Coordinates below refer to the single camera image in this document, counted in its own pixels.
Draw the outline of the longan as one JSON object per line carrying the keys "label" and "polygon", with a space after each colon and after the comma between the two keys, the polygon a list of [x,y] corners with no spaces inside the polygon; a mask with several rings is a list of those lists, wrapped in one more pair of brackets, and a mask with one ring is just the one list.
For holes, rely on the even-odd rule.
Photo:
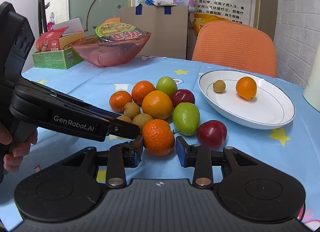
{"label": "longan", "polygon": [[140,128],[140,132],[142,132],[144,125],[151,120],[153,120],[151,115],[142,113],[136,115],[132,120],[132,123],[137,125]]}
{"label": "longan", "polygon": [[137,115],[140,114],[140,107],[134,102],[128,102],[123,107],[123,114],[124,116],[127,116],[128,118],[133,120]]}
{"label": "longan", "polygon": [[125,116],[125,115],[121,115],[121,116],[117,117],[117,119],[121,120],[121,121],[128,122],[128,123],[132,122],[132,120],[128,116]]}
{"label": "longan", "polygon": [[223,80],[217,80],[213,83],[213,91],[216,93],[223,93],[226,89],[226,84]]}

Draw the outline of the red plum front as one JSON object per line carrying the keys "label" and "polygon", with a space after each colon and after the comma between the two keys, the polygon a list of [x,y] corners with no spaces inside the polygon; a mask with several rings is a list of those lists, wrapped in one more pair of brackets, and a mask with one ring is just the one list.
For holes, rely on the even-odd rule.
{"label": "red plum front", "polygon": [[210,120],[197,130],[197,141],[200,145],[209,147],[211,150],[217,150],[223,146],[227,138],[227,128],[217,120]]}

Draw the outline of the red plum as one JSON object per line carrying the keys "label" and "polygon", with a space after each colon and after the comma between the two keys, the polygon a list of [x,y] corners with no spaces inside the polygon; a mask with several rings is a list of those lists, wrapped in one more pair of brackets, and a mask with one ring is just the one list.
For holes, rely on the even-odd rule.
{"label": "red plum", "polygon": [[171,101],[174,108],[182,102],[195,104],[195,96],[190,90],[178,89],[171,95]]}
{"label": "red plum", "polygon": [[209,147],[211,150],[217,150],[223,146],[227,138],[227,128],[217,120],[210,120],[197,130],[197,141],[200,145]]}

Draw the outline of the small mandarin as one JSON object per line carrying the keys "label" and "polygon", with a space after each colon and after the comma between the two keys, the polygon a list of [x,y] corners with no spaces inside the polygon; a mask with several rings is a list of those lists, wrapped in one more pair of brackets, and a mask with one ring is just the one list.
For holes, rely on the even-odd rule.
{"label": "small mandarin", "polygon": [[132,97],[127,91],[118,91],[111,95],[109,105],[114,112],[123,112],[124,106],[132,102]]}

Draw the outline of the bumpy mandarin with stem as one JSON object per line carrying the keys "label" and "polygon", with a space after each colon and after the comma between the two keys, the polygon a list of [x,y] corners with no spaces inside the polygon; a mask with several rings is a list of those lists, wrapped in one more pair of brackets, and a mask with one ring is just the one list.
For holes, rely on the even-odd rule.
{"label": "bumpy mandarin with stem", "polygon": [[163,157],[171,153],[175,144],[174,133],[167,121],[154,119],[147,122],[142,131],[144,147],[154,156]]}

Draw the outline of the green fruit front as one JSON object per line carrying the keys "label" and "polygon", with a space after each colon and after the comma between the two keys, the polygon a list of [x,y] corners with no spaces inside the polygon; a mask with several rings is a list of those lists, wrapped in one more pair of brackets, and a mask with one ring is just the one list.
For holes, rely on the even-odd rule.
{"label": "green fruit front", "polygon": [[200,112],[193,103],[182,102],[175,107],[172,121],[176,132],[185,136],[192,136],[199,127]]}

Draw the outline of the green fruit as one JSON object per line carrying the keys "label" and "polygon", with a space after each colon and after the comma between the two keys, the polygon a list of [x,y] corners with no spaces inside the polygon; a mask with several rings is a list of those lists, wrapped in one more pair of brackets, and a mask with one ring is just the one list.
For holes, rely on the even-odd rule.
{"label": "green fruit", "polygon": [[156,90],[164,92],[171,97],[171,95],[177,90],[177,84],[171,77],[164,76],[158,80]]}
{"label": "green fruit", "polygon": [[182,102],[175,107],[172,121],[176,132],[185,136],[192,136],[199,127],[200,112],[193,103]]}

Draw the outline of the mandarin back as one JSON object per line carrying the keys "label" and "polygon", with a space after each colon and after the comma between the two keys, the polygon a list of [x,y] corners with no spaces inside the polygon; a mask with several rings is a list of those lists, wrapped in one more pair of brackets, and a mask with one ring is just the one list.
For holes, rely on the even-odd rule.
{"label": "mandarin back", "polygon": [[148,95],[150,92],[153,92],[155,90],[156,88],[151,82],[139,81],[132,88],[131,96],[134,103],[141,106],[146,95]]}

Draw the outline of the large smooth orange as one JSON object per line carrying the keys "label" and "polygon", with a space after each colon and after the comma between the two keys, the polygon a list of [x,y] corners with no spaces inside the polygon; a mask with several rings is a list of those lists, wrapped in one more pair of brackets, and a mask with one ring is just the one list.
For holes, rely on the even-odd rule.
{"label": "large smooth orange", "polygon": [[170,97],[159,90],[150,92],[142,102],[143,113],[149,114],[153,119],[166,120],[173,111]]}

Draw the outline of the green fruit back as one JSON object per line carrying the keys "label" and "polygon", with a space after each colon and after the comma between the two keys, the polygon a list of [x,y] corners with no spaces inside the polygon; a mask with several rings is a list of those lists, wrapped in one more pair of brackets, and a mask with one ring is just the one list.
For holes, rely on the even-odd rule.
{"label": "green fruit back", "polygon": [[158,80],[156,90],[164,92],[171,97],[171,95],[177,90],[177,84],[171,77],[164,76]]}

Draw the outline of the red plum back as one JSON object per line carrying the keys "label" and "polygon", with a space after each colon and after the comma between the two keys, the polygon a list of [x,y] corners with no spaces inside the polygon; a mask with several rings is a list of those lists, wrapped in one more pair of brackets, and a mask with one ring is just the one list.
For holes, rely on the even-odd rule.
{"label": "red plum back", "polygon": [[171,101],[174,108],[182,102],[195,104],[195,96],[190,90],[178,89],[171,95]]}

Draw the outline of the white ceramic plate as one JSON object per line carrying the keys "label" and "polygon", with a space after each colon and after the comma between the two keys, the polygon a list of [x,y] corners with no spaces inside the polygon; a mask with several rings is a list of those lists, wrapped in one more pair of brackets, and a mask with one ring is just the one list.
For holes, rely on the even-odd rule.
{"label": "white ceramic plate", "polygon": [[[251,77],[257,84],[257,94],[245,100],[236,93],[236,82]],[[213,91],[213,83],[223,80],[223,93]],[[199,78],[199,88],[208,104],[225,118],[240,125],[261,130],[276,129],[292,122],[296,109],[285,92],[273,83],[241,71],[214,70]]]}

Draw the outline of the UFO instant noodle cup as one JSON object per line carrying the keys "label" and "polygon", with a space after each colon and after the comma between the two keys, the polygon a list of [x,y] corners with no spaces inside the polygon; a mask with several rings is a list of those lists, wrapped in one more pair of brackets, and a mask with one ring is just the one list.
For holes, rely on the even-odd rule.
{"label": "UFO instant noodle cup", "polygon": [[140,28],[120,22],[103,23],[95,28],[95,34],[102,42],[114,42],[145,36]]}

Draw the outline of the orange chair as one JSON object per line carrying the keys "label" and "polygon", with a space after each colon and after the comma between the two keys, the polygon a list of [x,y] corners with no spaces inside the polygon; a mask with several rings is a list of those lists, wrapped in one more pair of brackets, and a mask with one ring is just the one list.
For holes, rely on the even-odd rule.
{"label": "orange chair", "polygon": [[213,21],[200,29],[193,61],[277,76],[277,53],[264,32],[230,21]]}

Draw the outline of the white thermos jug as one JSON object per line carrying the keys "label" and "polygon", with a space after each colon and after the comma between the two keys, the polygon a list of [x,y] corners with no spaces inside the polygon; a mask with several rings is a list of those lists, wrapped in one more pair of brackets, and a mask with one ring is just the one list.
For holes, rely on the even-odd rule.
{"label": "white thermos jug", "polygon": [[311,67],[308,83],[303,92],[306,102],[320,112],[320,44]]}

